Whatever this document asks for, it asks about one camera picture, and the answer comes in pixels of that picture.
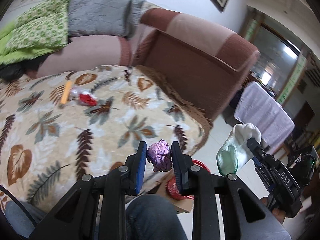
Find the person's right hand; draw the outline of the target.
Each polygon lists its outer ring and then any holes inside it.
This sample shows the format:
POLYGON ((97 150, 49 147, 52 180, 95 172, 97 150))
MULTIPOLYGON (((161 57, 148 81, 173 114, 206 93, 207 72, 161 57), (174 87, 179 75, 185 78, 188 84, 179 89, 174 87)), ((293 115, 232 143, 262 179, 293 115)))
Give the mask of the person's right hand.
MULTIPOLYGON (((266 206, 268 199, 267 199, 267 197, 263 197, 260 199, 260 201, 266 206)), ((278 208, 274 208, 271 212, 274 215, 274 217, 277 219, 277 221, 280 224, 283 224, 285 217, 286 217, 286 212, 283 210, 280 210, 278 208)))

